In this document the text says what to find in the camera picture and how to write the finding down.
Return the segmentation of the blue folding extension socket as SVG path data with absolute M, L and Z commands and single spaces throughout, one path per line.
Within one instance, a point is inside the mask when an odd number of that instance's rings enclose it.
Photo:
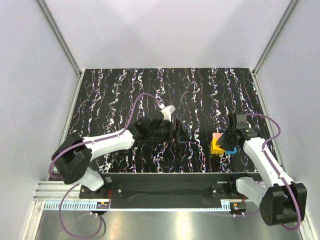
M 226 150 L 224 153 L 226 155 L 235 155 L 238 152 L 237 147 L 235 147 L 233 150 Z

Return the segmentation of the pink plug adapter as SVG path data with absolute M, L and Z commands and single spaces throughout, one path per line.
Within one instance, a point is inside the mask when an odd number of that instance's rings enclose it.
M 214 133 L 212 134 L 212 138 L 213 138 L 213 139 L 219 139 L 221 136 L 222 136 L 222 134 L 219 133 L 219 132 L 214 132 Z

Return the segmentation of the yellow socket cube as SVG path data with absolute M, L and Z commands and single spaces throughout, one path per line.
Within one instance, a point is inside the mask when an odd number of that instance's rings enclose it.
M 210 143 L 210 153 L 212 155 L 222 155 L 225 153 L 225 150 L 221 148 L 221 146 L 218 144 L 218 139 L 213 138 Z

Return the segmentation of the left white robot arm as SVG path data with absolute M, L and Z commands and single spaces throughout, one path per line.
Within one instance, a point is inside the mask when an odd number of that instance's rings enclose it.
M 117 151 L 128 150 L 148 139 L 165 143 L 186 143 L 189 137 L 180 119 L 162 113 L 146 115 L 128 128 L 95 137 L 73 134 L 51 157 L 48 172 L 51 178 L 62 179 L 66 185 L 78 183 L 97 198 L 108 193 L 107 181 L 90 167 L 92 160 Z

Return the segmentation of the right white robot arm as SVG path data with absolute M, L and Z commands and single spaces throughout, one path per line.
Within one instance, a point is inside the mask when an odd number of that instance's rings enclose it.
M 247 117 L 243 112 L 229 114 L 229 125 L 217 144 L 225 151 L 241 148 L 257 168 L 263 185 L 252 177 L 240 177 L 227 185 L 228 195 L 251 200 L 266 225 L 296 231 L 305 219 L 307 188 L 282 169 L 267 145 L 273 138 L 264 139 L 257 128 L 250 127 Z

